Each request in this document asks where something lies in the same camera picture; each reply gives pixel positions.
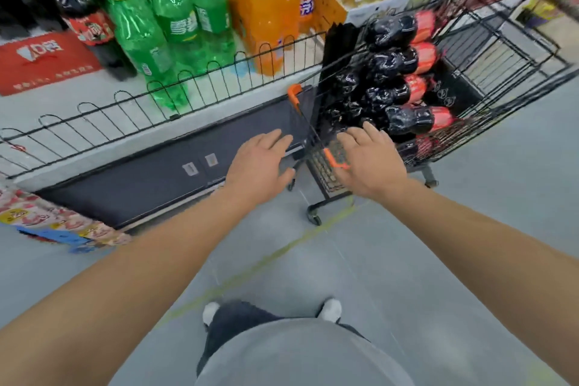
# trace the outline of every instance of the left hand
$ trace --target left hand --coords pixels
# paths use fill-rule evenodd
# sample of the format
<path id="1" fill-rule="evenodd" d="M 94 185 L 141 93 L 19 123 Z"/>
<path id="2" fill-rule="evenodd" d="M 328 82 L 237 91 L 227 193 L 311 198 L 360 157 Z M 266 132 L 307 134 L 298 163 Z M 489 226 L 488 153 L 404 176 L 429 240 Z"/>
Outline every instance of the left hand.
<path id="1" fill-rule="evenodd" d="M 295 175 L 288 168 L 280 176 L 280 161 L 293 141 L 287 134 L 280 139 L 281 130 L 258 134 L 237 151 L 225 178 L 224 189 L 242 197 L 256 207 L 283 191 Z"/>

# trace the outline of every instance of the small shopping cart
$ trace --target small shopping cart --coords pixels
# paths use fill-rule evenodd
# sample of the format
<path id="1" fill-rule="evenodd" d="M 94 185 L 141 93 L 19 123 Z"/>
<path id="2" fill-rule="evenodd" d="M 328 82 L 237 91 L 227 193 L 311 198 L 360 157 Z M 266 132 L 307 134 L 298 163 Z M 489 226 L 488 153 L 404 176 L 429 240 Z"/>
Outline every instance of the small shopping cart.
<path id="1" fill-rule="evenodd" d="M 397 144 L 408 171 L 422 172 L 426 186 L 438 185 L 431 163 L 579 75 L 579 68 L 561 56 L 561 47 L 554 40 L 540 29 L 526 26 L 525 7 L 536 1 L 428 0 L 407 12 L 430 9 L 435 13 L 437 30 L 431 41 L 442 55 L 439 64 L 443 70 L 431 78 L 428 94 L 454 117 L 449 126 Z M 568 0 L 542 1 L 560 10 L 568 27 L 577 27 L 576 5 Z M 360 28 L 360 37 L 367 25 Z M 308 128 L 303 157 L 295 168 L 306 164 L 324 196 L 307 210 L 309 221 L 317 226 L 321 224 L 320 207 L 351 194 L 334 175 L 335 168 L 349 166 L 335 138 L 336 130 L 326 118 L 325 111 L 337 101 L 332 82 L 341 69 L 359 65 L 369 53 L 359 39 L 353 51 L 333 56 L 332 63 L 288 89 L 297 111 L 295 118 Z"/>

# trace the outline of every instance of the shoe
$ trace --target shoe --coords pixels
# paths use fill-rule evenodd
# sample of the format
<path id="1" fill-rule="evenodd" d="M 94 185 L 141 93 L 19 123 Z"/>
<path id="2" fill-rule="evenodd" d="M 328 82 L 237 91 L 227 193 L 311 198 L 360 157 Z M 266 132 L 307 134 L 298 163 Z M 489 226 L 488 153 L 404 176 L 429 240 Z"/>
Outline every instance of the shoe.
<path id="1" fill-rule="evenodd" d="M 213 322 L 213 317 L 219 307 L 221 307 L 221 305 L 217 302 L 209 302 L 203 309 L 203 324 L 205 325 L 205 330 L 209 330 L 209 325 Z"/>
<path id="2" fill-rule="evenodd" d="M 324 302 L 316 318 L 337 324 L 342 317 L 342 303 L 331 297 Z"/>

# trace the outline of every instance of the gray floor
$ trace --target gray floor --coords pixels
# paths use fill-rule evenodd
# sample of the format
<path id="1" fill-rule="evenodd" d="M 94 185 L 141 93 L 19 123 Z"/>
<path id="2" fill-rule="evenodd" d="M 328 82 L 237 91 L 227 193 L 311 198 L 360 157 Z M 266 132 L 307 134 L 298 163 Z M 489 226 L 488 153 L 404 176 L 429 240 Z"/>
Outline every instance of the gray floor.
<path id="1" fill-rule="evenodd" d="M 434 165 L 438 192 L 579 256 L 579 97 L 568 84 Z M 244 220 L 211 254 L 113 385 L 192 384 L 205 334 L 204 293 L 242 298 L 278 315 L 313 315 L 341 299 L 343 322 L 395 357 L 417 385 L 564 384 L 510 335 L 403 225 L 372 202 L 315 235 L 304 217 L 321 199 L 307 170 Z M 324 221 L 348 201 L 320 212 Z M 256 272 L 279 248 L 303 242 Z M 69 255 L 0 226 L 0 326 L 102 257 Z M 174 312 L 183 312 L 179 316 Z"/>

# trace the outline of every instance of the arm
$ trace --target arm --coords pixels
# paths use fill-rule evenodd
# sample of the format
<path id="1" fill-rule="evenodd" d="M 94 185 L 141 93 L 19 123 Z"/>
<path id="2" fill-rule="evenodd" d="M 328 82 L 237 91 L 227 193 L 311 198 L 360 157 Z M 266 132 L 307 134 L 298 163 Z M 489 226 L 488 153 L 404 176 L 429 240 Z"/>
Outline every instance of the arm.
<path id="1" fill-rule="evenodd" d="M 280 130 L 242 145 L 225 186 L 71 279 L 0 331 L 0 384 L 107 384 L 241 219 L 293 178 Z"/>
<path id="2" fill-rule="evenodd" d="M 389 210 L 535 354 L 579 384 L 579 260 L 407 177 L 384 132 L 339 134 L 351 164 L 336 175 Z"/>

